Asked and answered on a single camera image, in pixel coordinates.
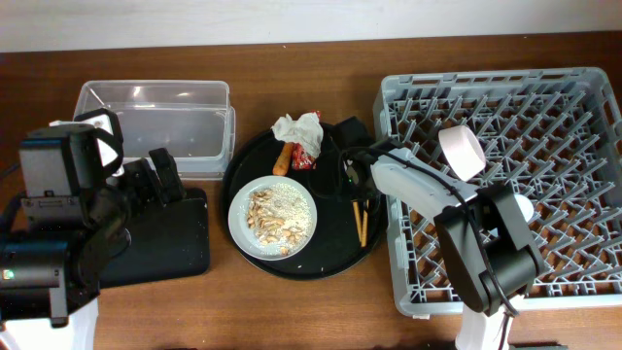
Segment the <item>pink plastic bowl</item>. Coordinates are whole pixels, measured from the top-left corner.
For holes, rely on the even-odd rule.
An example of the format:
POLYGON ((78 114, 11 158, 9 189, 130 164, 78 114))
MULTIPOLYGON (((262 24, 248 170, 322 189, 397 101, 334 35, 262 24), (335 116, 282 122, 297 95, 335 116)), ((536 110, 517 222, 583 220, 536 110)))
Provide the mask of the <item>pink plastic bowl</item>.
POLYGON ((462 181, 470 180, 485 168, 484 151, 467 126, 457 125, 440 130, 438 141, 449 166, 462 181))

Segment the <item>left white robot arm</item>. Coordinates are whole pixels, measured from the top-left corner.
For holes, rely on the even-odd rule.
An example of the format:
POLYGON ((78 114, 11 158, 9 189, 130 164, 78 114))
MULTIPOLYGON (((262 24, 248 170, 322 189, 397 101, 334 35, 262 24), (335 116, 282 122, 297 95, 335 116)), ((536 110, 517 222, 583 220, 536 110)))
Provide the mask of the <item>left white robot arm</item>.
POLYGON ((119 118, 106 108, 21 141, 25 190, 1 215, 2 348, 92 348, 113 245, 131 241, 131 220, 186 197, 168 151, 149 155, 123 161, 119 118))

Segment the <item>wooden chopstick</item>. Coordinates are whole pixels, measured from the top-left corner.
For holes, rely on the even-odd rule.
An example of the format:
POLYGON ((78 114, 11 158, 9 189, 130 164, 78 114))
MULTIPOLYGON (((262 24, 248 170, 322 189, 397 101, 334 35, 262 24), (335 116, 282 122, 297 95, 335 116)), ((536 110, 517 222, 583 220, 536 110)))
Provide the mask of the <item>wooden chopstick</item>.
POLYGON ((354 217, 355 217, 355 223, 356 223, 359 242, 362 244, 363 243, 363 230, 362 230, 363 226, 362 226, 360 206, 356 200, 352 202, 352 206, 353 206, 353 211, 354 211, 354 217))
POLYGON ((362 236, 361 236, 361 245, 362 247, 367 246, 367 236, 368 236, 368 204, 369 200, 366 200, 363 205, 362 211, 362 236))

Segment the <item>light blue plastic cup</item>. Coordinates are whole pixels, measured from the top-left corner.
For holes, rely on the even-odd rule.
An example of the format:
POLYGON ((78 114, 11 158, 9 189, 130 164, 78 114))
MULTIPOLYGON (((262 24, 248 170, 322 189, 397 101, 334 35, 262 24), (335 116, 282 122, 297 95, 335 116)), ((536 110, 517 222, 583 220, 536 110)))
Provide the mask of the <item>light blue plastic cup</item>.
POLYGON ((530 200, 522 195, 522 194, 518 194, 516 193, 514 195, 514 198, 519 206, 519 209, 525 219, 525 221, 528 223, 530 221, 530 219, 533 217, 534 212, 535 212, 535 208, 532 205, 532 203, 530 202, 530 200))

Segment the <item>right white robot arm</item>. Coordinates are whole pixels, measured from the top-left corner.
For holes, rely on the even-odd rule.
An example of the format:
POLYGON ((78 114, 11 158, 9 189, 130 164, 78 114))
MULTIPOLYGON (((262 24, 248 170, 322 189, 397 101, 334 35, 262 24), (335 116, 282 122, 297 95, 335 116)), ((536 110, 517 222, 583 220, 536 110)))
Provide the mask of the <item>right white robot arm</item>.
POLYGON ((432 222, 449 282, 463 302, 457 349, 506 349, 544 261, 511 187, 479 188, 417 159, 396 141, 344 148, 338 173, 359 198, 393 196, 432 222))

